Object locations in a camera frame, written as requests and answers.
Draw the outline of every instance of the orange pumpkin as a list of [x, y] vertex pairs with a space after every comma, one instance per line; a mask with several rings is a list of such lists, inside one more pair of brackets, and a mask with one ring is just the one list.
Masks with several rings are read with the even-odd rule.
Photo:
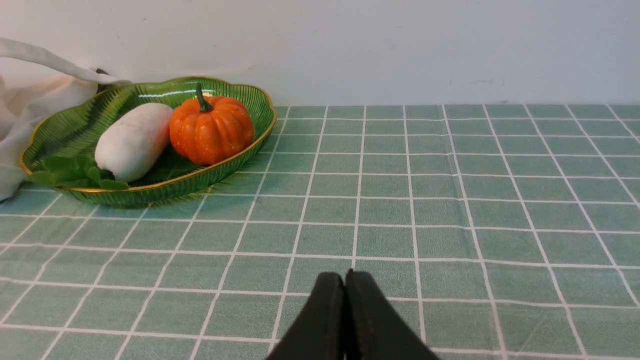
[[213, 165], [253, 142], [253, 123], [244, 104], [233, 97], [202, 95], [178, 106], [169, 120], [171, 145], [198, 166]]

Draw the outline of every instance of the table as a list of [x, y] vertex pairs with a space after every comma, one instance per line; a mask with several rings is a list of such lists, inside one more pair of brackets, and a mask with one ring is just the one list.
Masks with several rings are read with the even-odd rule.
[[640, 359], [640, 106], [277, 112], [179, 202], [0, 204], [0, 357], [262, 359], [355, 267], [442, 359]]

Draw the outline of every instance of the white cloth bag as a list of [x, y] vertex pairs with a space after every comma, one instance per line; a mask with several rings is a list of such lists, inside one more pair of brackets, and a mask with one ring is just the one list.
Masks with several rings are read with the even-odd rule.
[[77, 106], [96, 94], [99, 84], [119, 85], [126, 80], [74, 65], [38, 46], [0, 38], [0, 56], [37, 63], [64, 75], [35, 85], [5, 87], [0, 74], [0, 201], [16, 192], [26, 174], [19, 158], [31, 133], [43, 119]]

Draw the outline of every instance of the gold rim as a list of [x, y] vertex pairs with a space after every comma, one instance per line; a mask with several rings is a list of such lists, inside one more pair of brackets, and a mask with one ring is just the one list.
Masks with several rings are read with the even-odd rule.
[[[188, 174], [185, 174], [185, 175], [182, 175], [182, 176], [179, 176], [179, 177], [175, 177], [175, 178], [170, 179], [170, 180], [161, 181], [160, 183], [151, 184], [151, 185], [144, 185], [144, 186], [133, 186], [133, 187], [130, 187], [130, 188], [126, 189], [126, 190], [106, 190], [106, 189], [95, 189], [95, 188], [65, 188], [64, 186], [59, 187], [59, 189], [72, 191], [72, 192], [83, 192], [83, 193], [102, 193], [102, 192], [106, 193], [106, 192], [139, 192], [139, 191], [143, 191], [143, 190], [159, 188], [159, 187], [162, 187], [164, 185], [172, 184], [172, 183], [175, 183], [177, 181], [180, 181], [180, 180], [183, 180], [183, 179], [187, 179], [187, 178], [192, 177], [192, 176], [196, 176], [196, 175], [198, 175], [198, 174], [200, 174], [202, 172], [211, 170], [213, 168], [222, 166], [222, 165], [224, 165], [224, 164], [226, 164], [226, 163], [228, 163], [228, 162], [230, 162], [230, 161], [232, 161], [232, 160], [244, 155], [246, 152], [248, 152], [249, 150], [254, 148], [259, 142], [263, 141], [263, 139], [265, 137], [267, 137], [267, 135], [271, 132], [271, 130], [273, 130], [273, 128], [274, 128], [274, 126], [276, 124], [276, 119], [278, 117], [278, 115], [276, 114], [275, 107], [273, 106], [273, 101], [271, 101], [271, 97], [269, 96], [269, 94], [267, 94], [266, 91], [264, 91], [263, 89], [261, 89], [261, 88], [259, 88], [257, 86], [254, 86], [254, 85], [232, 84], [232, 83], [229, 83], [229, 82], [224, 81], [222, 79], [212, 78], [212, 77], [209, 77], [209, 76], [185, 76], [183, 78], [174, 78], [174, 79], [170, 79], [170, 80], [167, 80], [167, 81], [163, 81], [161, 83], [129, 83], [129, 84], [127, 84], [127, 86], [128, 85], [132, 85], [132, 86], [135, 86], [135, 85], [160, 85], [160, 84], [165, 84], [165, 83], [169, 83], [169, 82], [172, 82], [172, 81], [181, 81], [181, 80], [189, 80], [189, 79], [209, 79], [209, 80], [213, 80], [213, 81], [220, 81], [220, 82], [222, 82], [222, 83], [224, 83], [226, 85], [229, 85], [229, 86], [247, 86], [247, 87], [254, 88], [254, 89], [258, 90], [259, 92], [263, 93], [267, 97], [267, 102], [269, 103], [269, 109], [271, 109], [271, 112], [273, 113], [273, 118], [271, 119], [271, 123], [269, 124], [269, 127], [267, 127], [265, 132], [263, 132], [262, 135], [260, 135], [260, 137], [258, 137], [258, 139], [256, 139], [254, 142], [252, 142], [251, 145], [247, 146], [247, 148], [245, 150], [242, 150], [241, 152], [238, 152], [236, 155], [233, 155], [232, 157], [227, 158], [227, 159], [225, 159], [225, 160], [223, 160], [223, 161], [221, 161], [221, 162], [219, 162], [217, 164], [209, 165], [208, 167], [198, 169], [198, 170], [196, 170], [194, 172], [190, 172]], [[103, 93], [105, 93], [107, 91], [110, 91], [110, 90], [112, 90], [112, 89], [107, 89], [107, 90], [101, 91], [101, 92], [95, 94], [94, 96], [90, 97], [86, 101], [90, 101], [90, 100], [102, 95]], [[71, 107], [71, 108], [68, 108], [68, 109], [61, 110], [59, 112], [66, 111], [66, 110], [73, 109], [73, 108], [78, 108], [80, 106], [83, 106], [83, 104], [84, 103], [82, 103], [82, 104], [80, 104], [78, 106], [74, 106], [74, 107]], [[22, 155], [20, 156], [20, 159], [19, 159], [20, 160], [20, 167], [22, 168], [22, 170], [27, 175], [31, 175], [33, 172], [30, 169], [28, 169], [28, 167], [25, 165], [25, 163], [24, 163], [24, 154], [33, 145], [33, 140], [35, 139], [36, 132], [38, 131], [40, 126], [42, 124], [44, 124], [45, 122], [47, 122], [48, 120], [50, 120], [53, 116], [57, 115], [58, 113], [54, 113], [51, 116], [47, 117], [46, 119], [41, 121], [33, 129], [33, 132], [31, 133], [31, 137], [29, 139], [29, 144], [27, 145], [27, 147], [24, 150], [24, 152], [22, 152]]]

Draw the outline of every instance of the green plate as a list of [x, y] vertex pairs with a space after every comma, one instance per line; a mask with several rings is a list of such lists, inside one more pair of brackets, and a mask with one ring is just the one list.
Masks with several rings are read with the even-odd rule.
[[44, 170], [49, 156], [93, 157], [102, 133], [122, 115], [145, 102], [161, 102], [176, 108], [195, 97], [197, 83], [205, 95], [224, 95], [240, 100], [249, 111], [255, 135], [253, 143], [239, 154], [209, 167], [198, 167], [178, 155], [169, 144], [149, 172], [129, 183], [127, 190], [64, 188], [56, 191], [95, 204], [137, 206], [171, 200], [203, 190], [233, 174], [256, 155], [271, 134], [276, 112], [269, 95], [251, 85], [230, 84], [220, 79], [188, 77], [163, 83], [137, 83], [112, 88], [84, 104], [65, 109], [45, 119], [33, 131], [31, 143], [22, 155], [27, 174]]

